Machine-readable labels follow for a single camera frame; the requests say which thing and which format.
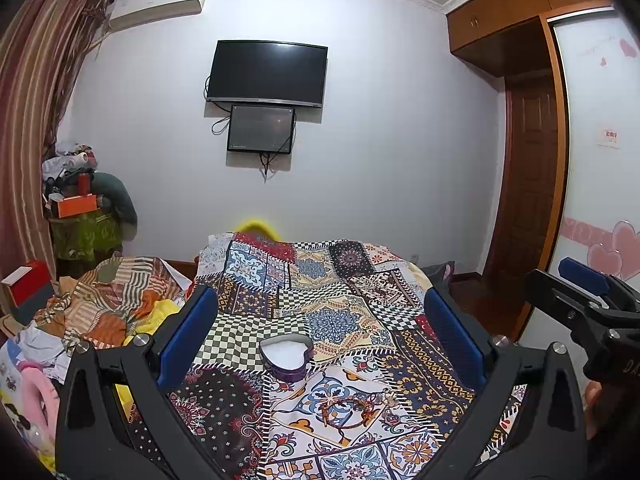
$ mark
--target white air conditioner unit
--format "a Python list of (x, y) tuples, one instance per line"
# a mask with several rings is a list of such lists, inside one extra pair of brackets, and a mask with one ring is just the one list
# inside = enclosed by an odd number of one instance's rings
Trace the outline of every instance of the white air conditioner unit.
[(204, 0), (116, 0), (109, 28), (115, 32), (165, 18), (199, 14), (203, 6)]

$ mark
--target curtain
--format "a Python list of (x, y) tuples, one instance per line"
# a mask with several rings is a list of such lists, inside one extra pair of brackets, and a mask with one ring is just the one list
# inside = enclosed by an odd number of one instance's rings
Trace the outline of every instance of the curtain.
[(106, 0), (27, 0), (0, 39), (1, 276), (31, 259), (44, 260), (55, 276), (41, 164), (105, 6)]

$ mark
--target tv screen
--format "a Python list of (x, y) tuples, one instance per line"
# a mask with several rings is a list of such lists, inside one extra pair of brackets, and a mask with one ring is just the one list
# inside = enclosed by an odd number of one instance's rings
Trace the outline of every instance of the tv screen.
[(291, 153), (293, 108), (231, 107), (226, 148), (230, 152)]
[(219, 41), (207, 101), (322, 106), (327, 47)]

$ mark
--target metal screw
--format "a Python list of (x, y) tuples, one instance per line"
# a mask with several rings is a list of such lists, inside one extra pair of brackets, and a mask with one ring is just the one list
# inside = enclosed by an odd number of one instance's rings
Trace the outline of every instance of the metal screw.
[(84, 354), (85, 352), (89, 351), (89, 348), (91, 348), (91, 343), (83, 339), (81, 342), (76, 344), (75, 351), (78, 352), (79, 354)]
[(556, 341), (555, 343), (553, 343), (552, 348), (554, 349), (554, 352), (556, 354), (560, 354), (560, 355), (566, 354), (566, 346), (559, 341)]
[(505, 335), (491, 336), (491, 343), (498, 348), (505, 348), (509, 346), (509, 338)]
[(149, 342), (150, 339), (151, 336), (149, 334), (138, 334), (137, 336), (135, 336), (135, 338), (133, 338), (133, 344), (135, 346), (144, 346)]

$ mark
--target heart decal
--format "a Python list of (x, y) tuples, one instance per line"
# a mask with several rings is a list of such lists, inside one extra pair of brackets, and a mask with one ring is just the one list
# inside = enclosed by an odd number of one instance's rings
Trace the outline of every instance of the heart decal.
[(602, 244), (593, 244), (587, 252), (587, 265), (591, 269), (617, 276), (622, 270), (622, 256), (618, 251), (605, 251)]
[(622, 257), (620, 278), (626, 281), (640, 272), (640, 234), (626, 221), (613, 228), (611, 246)]

